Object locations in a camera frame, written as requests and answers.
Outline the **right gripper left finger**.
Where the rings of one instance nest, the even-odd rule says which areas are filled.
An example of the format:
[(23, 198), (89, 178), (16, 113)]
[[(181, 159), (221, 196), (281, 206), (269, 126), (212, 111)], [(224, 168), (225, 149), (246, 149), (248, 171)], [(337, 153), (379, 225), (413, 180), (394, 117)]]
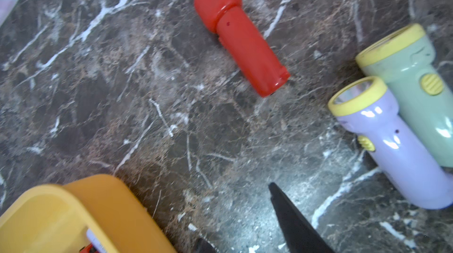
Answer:
[(198, 238), (195, 243), (195, 253), (216, 253), (216, 249), (203, 238)]

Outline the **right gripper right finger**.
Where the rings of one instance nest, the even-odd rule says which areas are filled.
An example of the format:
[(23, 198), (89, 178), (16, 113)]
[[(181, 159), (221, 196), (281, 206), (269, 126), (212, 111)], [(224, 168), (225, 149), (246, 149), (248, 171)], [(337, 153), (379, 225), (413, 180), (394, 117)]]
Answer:
[(291, 253), (335, 252), (276, 183), (270, 183), (268, 188), (279, 226)]

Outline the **purple flashlight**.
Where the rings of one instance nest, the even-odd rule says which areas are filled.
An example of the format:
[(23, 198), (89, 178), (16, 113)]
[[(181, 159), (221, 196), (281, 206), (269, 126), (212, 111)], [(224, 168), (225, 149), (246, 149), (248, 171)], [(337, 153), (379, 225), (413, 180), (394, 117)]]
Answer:
[(376, 76), (359, 79), (334, 94), (332, 115), (357, 141), (400, 194), (423, 209), (453, 203), (453, 177), (431, 156), (399, 116), (398, 102)]

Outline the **yellow plastic tray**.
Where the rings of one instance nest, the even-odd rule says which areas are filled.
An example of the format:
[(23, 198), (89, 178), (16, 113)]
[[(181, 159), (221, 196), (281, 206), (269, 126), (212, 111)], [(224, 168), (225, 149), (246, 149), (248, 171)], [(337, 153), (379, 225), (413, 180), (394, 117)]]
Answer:
[(176, 251), (132, 191), (101, 174), (23, 193), (1, 216), (1, 252), (77, 253), (88, 231), (108, 253)]

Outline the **pale green flashlight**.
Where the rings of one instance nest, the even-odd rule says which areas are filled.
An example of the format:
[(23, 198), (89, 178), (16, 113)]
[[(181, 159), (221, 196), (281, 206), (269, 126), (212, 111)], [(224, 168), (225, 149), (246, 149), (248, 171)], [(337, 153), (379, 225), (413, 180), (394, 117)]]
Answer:
[(453, 165), (453, 93), (433, 67), (435, 48), (420, 24), (410, 24), (361, 51), (356, 63), (380, 77), (399, 114), (443, 167)]

